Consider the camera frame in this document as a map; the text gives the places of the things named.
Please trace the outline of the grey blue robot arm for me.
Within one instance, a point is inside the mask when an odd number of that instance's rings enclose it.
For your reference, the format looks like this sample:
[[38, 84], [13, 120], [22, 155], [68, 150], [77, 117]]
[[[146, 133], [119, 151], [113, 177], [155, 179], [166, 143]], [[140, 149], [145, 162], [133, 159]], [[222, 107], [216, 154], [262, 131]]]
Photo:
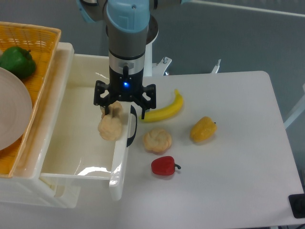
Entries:
[[145, 112], [156, 108], [156, 86], [143, 86], [143, 73], [150, 12], [183, 4], [182, 0], [78, 0], [78, 8], [87, 22], [104, 20], [108, 36], [108, 84], [97, 81], [94, 105], [109, 113], [116, 101], [134, 102]]

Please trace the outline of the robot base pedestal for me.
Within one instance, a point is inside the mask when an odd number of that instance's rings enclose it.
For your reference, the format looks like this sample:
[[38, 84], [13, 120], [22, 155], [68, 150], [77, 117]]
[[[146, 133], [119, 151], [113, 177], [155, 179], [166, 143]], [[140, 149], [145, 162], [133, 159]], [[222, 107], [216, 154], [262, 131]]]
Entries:
[[146, 39], [146, 49], [145, 49], [145, 62], [144, 62], [144, 77], [152, 76], [153, 69], [156, 67], [156, 63], [153, 63], [153, 43], [156, 40], [159, 33], [158, 22], [155, 17], [150, 16], [150, 21], [148, 25], [148, 33]]

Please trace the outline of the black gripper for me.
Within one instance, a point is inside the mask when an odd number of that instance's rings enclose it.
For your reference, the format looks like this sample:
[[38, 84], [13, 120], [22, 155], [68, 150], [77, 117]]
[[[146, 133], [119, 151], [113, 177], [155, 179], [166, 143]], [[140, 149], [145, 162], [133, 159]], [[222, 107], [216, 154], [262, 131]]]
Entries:
[[104, 107], [104, 115], [110, 113], [109, 105], [115, 101], [134, 102], [142, 108], [141, 119], [145, 112], [156, 108], [156, 85], [143, 86], [143, 70], [132, 74], [124, 66], [122, 73], [109, 69], [110, 82], [97, 80], [94, 88], [93, 104]]

